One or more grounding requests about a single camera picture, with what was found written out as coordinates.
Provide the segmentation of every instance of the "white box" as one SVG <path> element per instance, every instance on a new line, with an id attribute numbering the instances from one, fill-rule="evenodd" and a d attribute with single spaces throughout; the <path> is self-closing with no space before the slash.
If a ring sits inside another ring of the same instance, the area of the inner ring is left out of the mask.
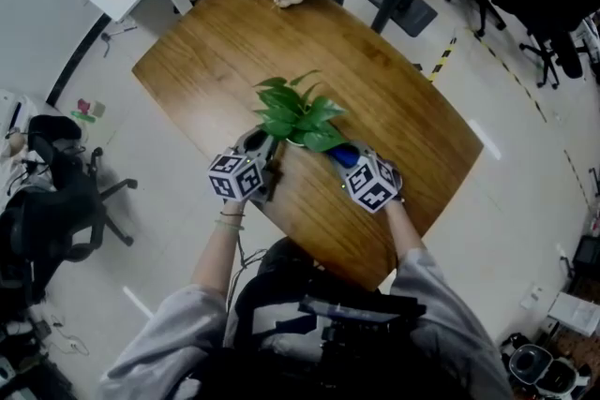
<path id="1" fill-rule="evenodd" d="M 600 306 L 561 292 L 548 316 L 577 333 L 592 336 L 600 321 Z"/>

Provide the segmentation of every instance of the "black equipment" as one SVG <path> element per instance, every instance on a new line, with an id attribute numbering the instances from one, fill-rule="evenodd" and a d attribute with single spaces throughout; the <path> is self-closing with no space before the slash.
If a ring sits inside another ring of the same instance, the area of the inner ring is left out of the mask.
<path id="1" fill-rule="evenodd" d="M 553 358 L 521 333 L 502 342 L 502 361 L 513 384 L 536 398 L 579 398 L 586 390 L 592 370 L 584 364 L 578 370 L 564 357 Z"/>
<path id="2" fill-rule="evenodd" d="M 254 332 L 260 308 L 297 310 L 298 315 Z M 289 239 L 269 249 L 234 312 L 232 348 L 211 352 L 191 374 L 202 383 L 197 398 L 227 393 L 372 396 L 396 390 L 403 398 L 470 398 L 451 368 L 413 343 L 411 332 L 426 312 L 423 305 L 414 298 L 365 291 L 319 271 Z M 301 346 L 304 359 L 286 355 L 285 347 L 264 347 L 277 338 L 283 339 L 280 345 Z"/>
<path id="3" fill-rule="evenodd" d="M 69 119 L 58 122 L 66 120 L 79 130 Z M 137 188 L 137 181 L 126 179 L 100 193 L 96 176 L 102 149 L 93 152 L 84 172 L 78 156 L 54 147 L 60 135 L 50 126 L 56 122 L 53 117 L 34 117 L 28 133 L 29 149 L 36 151 L 50 169 L 56 191 L 26 186 L 10 199 L 0 215 L 2 318 L 40 302 L 63 261 L 85 260 L 100 248 L 105 225 L 124 244 L 133 243 L 107 216 L 102 202 L 125 186 Z M 89 227 L 89 244 L 73 244 L 73 235 Z"/>

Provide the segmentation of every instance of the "wire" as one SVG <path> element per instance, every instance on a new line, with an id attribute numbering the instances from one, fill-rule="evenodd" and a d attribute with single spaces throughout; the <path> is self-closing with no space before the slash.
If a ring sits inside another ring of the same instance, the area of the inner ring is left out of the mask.
<path id="1" fill-rule="evenodd" d="M 77 150 L 75 152 L 72 153 L 68 153 L 65 154 L 66 156 L 78 156 L 79 154 L 82 154 L 83 152 L 85 152 L 85 147 L 83 147 L 82 145 L 80 146 L 75 146 L 75 145 L 69 145 L 67 147 L 65 147 L 63 150 L 59 151 L 61 154 L 63 154 L 66 150 L 68 149 L 75 149 L 77 148 Z M 7 195 L 10 197 L 10 191 L 12 189 L 12 186 L 15 184 L 15 182 L 17 182 L 18 180 L 20 180 L 21 178 L 23 178 L 25 175 L 27 175 L 24 179 L 22 179 L 21 183 L 19 184 L 19 186 L 23 185 L 25 182 L 27 182 L 27 180 L 29 180 L 29 177 L 36 175 L 42 175 L 43 173 L 46 173 L 48 171 L 48 169 L 50 168 L 50 165 L 48 164 L 44 164 L 41 162 L 35 162 L 37 164 L 37 166 L 46 166 L 46 168 L 42 171 L 29 171 L 29 170 L 25 170 L 23 173 L 21 173 L 20 175 L 18 175 L 17 177 L 15 177 L 14 179 L 12 179 L 12 182 L 10 182 L 10 185 L 8 186 L 8 190 L 7 190 Z"/>
<path id="2" fill-rule="evenodd" d="M 51 315 L 50 318 L 52 320 L 52 326 L 54 327 L 54 329 L 56 329 L 58 334 L 60 336 L 62 336 L 65 340 L 67 340 L 69 343 L 70 342 L 73 342 L 73 343 L 70 343 L 70 345 L 71 345 L 70 351 L 64 351 L 60 347 L 58 347 L 54 342 L 49 342 L 48 350 L 50 350 L 50 347 L 54 346 L 55 348 L 60 350 L 65 355 L 73 355 L 73 354 L 79 353 L 80 355 L 83 355 L 84 357 L 90 356 L 90 350 L 87 348 L 87 346 L 85 345 L 85 343 L 83 342 L 83 340 L 80 337 L 78 337 L 77 335 L 67 335 L 67 334 L 63 333 L 61 329 L 64 328 L 65 325 L 63 325 L 63 323 L 59 319 L 57 319 L 56 316 L 54 316 L 54 315 Z M 83 350 L 81 350 L 77 344 L 81 345 L 83 347 Z"/>
<path id="3" fill-rule="evenodd" d="M 238 233 L 237 239 L 237 249 L 240 252 L 240 265 L 241 268 L 233 275 L 232 278 L 232 286 L 229 289 L 229 295 L 227 295 L 227 311 L 230 312 L 232 309 L 233 295 L 235 294 L 235 289 L 237 288 L 237 282 L 242 275 L 242 272 L 246 270 L 250 265 L 256 263 L 257 261 L 261 261 L 266 253 L 265 248 L 259 248 L 256 252 L 254 252 L 249 257 L 246 257 L 246 252 L 244 252 L 244 247 L 242 246 L 242 239 Z"/>

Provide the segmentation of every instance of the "wood grain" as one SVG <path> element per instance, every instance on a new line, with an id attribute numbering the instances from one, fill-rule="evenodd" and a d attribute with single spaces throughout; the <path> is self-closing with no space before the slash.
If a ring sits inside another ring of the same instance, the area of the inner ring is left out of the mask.
<path id="1" fill-rule="evenodd" d="M 457 191 L 481 143 L 452 106 L 383 38 L 330 0 L 288 9 L 270 0 L 202 0 L 133 68 L 171 119 L 209 158 L 259 123 L 252 87 L 268 77 L 320 85 L 348 110 L 349 139 L 398 165 L 406 207 L 424 234 Z M 396 266 L 383 213 L 340 188 L 329 160 L 285 142 L 281 179 L 264 213 L 316 260 L 368 289 Z"/>

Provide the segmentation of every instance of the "floor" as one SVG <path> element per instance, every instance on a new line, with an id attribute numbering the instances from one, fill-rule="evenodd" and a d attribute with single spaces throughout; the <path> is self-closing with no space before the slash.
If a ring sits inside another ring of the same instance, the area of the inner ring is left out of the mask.
<path id="1" fill-rule="evenodd" d="M 560 255 L 573 255 L 593 202 L 588 169 L 600 161 L 600 143 L 591 141 L 600 125 L 596 84 L 587 66 L 577 80 L 558 68 L 560 89 L 538 89 L 541 67 L 518 49 L 519 42 L 529 40 L 517 19 L 503 14 L 507 29 L 499 32 L 491 25 L 484 45 L 470 30 L 478 23 L 472 5 L 426 1 L 439 15 L 419 37 L 408 37 L 392 22 L 382 35 L 420 64 L 426 76 L 457 38 L 434 86 L 486 148 L 425 242 L 494 340 L 514 330 L 531 334 L 565 282 Z M 367 24 L 376 13 L 366 0 L 346 0 L 344 7 Z M 79 98 L 103 103 L 102 118 L 84 126 L 85 144 L 104 149 L 106 185 L 127 177 L 140 185 L 109 206 L 135 244 L 127 248 L 106 231 L 104 245 L 90 259 L 61 266 L 48 302 L 39 308 L 40 315 L 54 315 L 65 325 L 63 333 L 77 335 L 89 350 L 85 357 L 65 354 L 59 349 L 68 350 L 68 342 L 52 335 L 52 359 L 81 399 L 93 398 L 101 373 L 165 296 L 187 283 L 219 208 L 204 179 L 208 159 L 131 73 L 177 22 L 171 12 L 168 0 L 144 0 L 131 16 L 138 29 L 115 37 L 106 58 L 104 42 L 97 41 L 58 103 L 65 113 Z M 122 27 L 109 25 L 107 32 Z M 250 208 L 243 235 L 247 252 L 282 235 Z M 244 273 L 242 283 L 251 276 Z M 542 294 L 525 309 L 520 302 L 533 285 Z"/>

